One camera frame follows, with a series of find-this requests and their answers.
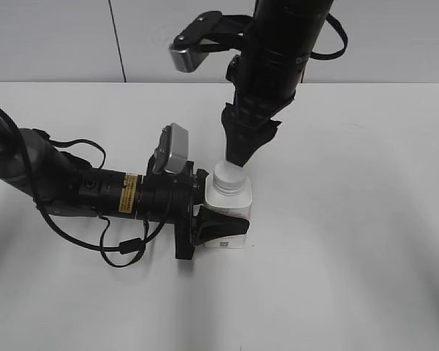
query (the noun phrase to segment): bottle cap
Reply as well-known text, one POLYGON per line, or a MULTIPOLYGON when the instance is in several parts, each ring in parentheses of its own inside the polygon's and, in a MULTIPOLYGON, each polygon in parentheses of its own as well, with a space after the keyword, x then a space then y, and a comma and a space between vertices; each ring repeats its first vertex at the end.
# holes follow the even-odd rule
POLYGON ((242 167, 223 160, 214 168, 213 185, 224 195, 237 195, 244 188, 246 178, 247 175, 242 167))

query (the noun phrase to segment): table surface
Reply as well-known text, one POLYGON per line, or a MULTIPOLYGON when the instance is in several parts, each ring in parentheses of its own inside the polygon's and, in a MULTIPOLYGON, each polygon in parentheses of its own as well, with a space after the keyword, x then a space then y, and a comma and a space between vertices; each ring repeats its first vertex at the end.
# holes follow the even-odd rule
MULTIPOLYGON (((20 127, 95 140, 107 168, 143 174, 171 122, 212 170, 232 93, 0 83, 0 106, 20 127)), ((174 259, 168 225, 140 263, 111 268, 0 181, 0 350, 439 351, 439 85, 302 85, 277 119, 277 137, 246 166, 247 245, 200 248, 192 262, 174 259)), ((95 243, 104 227, 56 221, 95 243)), ((108 244, 141 233, 114 220, 108 244)))

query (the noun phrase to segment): white bottle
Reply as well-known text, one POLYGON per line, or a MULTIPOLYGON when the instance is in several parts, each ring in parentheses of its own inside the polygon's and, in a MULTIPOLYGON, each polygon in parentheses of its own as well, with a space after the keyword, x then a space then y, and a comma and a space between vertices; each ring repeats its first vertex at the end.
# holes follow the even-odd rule
MULTIPOLYGON (((205 206, 219 214, 250 220, 252 185, 244 169, 225 160, 218 163, 206 178, 205 206)), ((232 235, 208 241, 205 246, 239 249, 245 240, 245 234, 232 235)))

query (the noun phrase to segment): white wall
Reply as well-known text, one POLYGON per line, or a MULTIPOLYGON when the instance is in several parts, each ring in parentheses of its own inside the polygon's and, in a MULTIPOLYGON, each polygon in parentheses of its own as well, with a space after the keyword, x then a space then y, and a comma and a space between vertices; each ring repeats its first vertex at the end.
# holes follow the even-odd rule
MULTIPOLYGON (((112 0, 129 82, 224 81, 233 55, 211 55, 191 75, 167 47, 207 10, 252 14, 254 0, 112 0)), ((439 0, 335 0, 350 37, 336 61, 312 61, 310 82, 439 82, 439 0)), ((316 50, 341 43, 327 26, 316 50)), ((0 0, 0 80, 121 81, 106 0, 0 0)))
POLYGON ((122 81, 107 2, 0 0, 0 80, 122 81))

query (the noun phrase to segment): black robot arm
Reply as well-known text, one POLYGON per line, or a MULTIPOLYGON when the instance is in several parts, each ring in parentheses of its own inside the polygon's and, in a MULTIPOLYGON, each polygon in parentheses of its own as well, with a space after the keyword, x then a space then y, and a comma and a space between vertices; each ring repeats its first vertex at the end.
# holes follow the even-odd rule
POLYGON ((246 233, 247 220, 216 214, 202 206, 208 173, 194 173, 193 162, 187 161, 187 130, 177 124, 163 129, 146 175, 104 170, 103 163, 93 168, 86 160, 58 150, 76 143, 88 143, 104 152, 90 140, 61 143, 41 130, 19 129, 0 109, 0 179, 30 195, 44 220, 62 238, 100 252, 114 267, 126 265, 114 265, 107 252, 137 252, 129 262, 134 263, 165 223, 174 224, 176 258, 181 260, 191 260, 195 246, 206 241, 246 233), (197 205, 200 209, 194 216, 197 205), (105 230, 99 244, 88 244, 65 233, 50 215, 98 216, 108 223, 107 216, 140 219, 145 234, 105 247, 105 230), (149 222, 159 222, 151 234, 149 222))
POLYGON ((294 99, 309 58, 336 59, 348 46, 341 24, 329 14, 333 0, 257 0, 253 17, 205 12, 170 46, 177 70, 192 72, 211 52, 237 49, 226 78, 236 88, 222 112, 226 159, 244 166, 277 133, 271 120, 294 99), (325 21, 343 40, 343 49, 313 53, 325 21))

